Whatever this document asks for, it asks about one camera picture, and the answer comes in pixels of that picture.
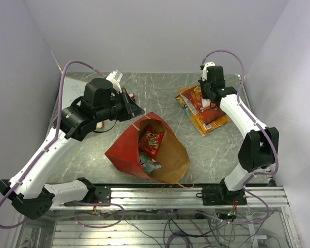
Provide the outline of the red doritos bag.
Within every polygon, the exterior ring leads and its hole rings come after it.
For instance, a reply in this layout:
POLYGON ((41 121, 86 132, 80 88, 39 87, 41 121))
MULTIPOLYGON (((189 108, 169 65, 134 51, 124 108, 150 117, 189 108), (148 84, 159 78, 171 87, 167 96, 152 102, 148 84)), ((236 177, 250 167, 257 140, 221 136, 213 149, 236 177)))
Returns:
POLYGON ((183 97, 194 114, 200 114, 205 124, 209 124, 217 118, 225 116, 225 113, 213 103, 210 107, 202 107, 202 92, 200 85, 182 89, 179 91, 179 95, 183 97))

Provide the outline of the brown teal chips bag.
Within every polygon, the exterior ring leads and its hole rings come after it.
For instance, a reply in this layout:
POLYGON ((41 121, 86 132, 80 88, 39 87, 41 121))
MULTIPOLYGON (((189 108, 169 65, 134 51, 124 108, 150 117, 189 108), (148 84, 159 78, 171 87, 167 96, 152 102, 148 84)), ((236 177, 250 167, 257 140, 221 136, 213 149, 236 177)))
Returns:
POLYGON ((205 124, 202 120, 200 114, 194 114, 189 105, 183 99, 181 95, 175 97, 176 101, 181 105, 185 113, 188 115, 192 124, 197 128, 202 136, 206 136, 211 131, 231 122, 231 119, 225 115, 223 117, 217 118, 209 124, 205 124))

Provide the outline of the orange snack bag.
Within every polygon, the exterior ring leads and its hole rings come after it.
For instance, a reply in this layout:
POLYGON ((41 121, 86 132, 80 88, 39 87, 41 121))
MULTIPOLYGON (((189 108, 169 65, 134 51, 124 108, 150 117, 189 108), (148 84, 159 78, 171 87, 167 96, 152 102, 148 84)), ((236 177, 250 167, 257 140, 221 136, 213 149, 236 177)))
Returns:
POLYGON ((200 85, 178 91, 175 98, 202 136, 230 122, 230 118, 214 103, 202 98, 200 85))

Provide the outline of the red paper bag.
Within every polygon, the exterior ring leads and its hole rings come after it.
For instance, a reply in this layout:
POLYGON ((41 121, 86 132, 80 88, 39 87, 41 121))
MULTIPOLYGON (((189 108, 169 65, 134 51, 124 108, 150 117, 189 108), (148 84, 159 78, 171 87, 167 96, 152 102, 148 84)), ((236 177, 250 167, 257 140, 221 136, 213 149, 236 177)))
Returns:
POLYGON ((195 187, 187 149, 153 112, 131 123, 105 155, 120 172, 185 189, 195 187))

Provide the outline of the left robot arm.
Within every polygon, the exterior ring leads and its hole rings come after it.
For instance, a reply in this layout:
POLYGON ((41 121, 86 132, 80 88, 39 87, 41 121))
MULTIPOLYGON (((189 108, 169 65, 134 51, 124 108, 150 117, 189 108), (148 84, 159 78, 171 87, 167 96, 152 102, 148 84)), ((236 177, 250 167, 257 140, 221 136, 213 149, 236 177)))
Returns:
POLYGON ((97 124, 105 120, 126 121, 143 115, 144 110, 126 89, 117 91, 107 79, 95 78, 85 85, 84 94, 58 114, 38 153, 10 180, 0 180, 0 192, 25 217, 35 220, 53 206, 69 202, 90 205, 96 198, 96 187, 85 178, 69 183, 47 184, 59 163, 97 124))

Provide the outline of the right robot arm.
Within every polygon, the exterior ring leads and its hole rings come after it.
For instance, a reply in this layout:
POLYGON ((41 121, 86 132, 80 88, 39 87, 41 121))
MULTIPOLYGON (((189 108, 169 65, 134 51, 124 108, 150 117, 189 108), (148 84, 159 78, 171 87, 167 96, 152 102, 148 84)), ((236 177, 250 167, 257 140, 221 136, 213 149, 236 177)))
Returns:
POLYGON ((207 101, 227 114, 244 138, 238 153, 238 165, 224 178, 224 188, 218 190, 218 200, 227 205, 236 198, 254 175, 264 175, 265 169, 278 165, 279 131, 261 122, 243 103, 234 87, 227 87, 224 69, 213 62, 201 65, 199 80, 202 101, 207 101))

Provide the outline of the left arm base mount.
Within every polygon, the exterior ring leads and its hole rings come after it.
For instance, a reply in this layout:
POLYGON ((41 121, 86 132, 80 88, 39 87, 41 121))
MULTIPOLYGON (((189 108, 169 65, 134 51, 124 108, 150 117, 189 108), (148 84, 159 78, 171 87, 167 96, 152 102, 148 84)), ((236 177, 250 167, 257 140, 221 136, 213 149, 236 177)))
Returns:
POLYGON ((111 189, 108 186, 96 186, 94 203, 110 203, 111 189))

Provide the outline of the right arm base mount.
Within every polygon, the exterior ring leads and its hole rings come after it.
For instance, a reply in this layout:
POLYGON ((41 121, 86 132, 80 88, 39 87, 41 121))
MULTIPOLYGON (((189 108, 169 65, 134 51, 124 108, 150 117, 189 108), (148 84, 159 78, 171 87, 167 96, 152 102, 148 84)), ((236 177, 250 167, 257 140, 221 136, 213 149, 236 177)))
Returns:
POLYGON ((223 184, 208 184, 202 187, 200 193, 196 194, 201 198, 204 206, 226 206, 246 205, 247 200, 244 190, 229 191, 223 184))

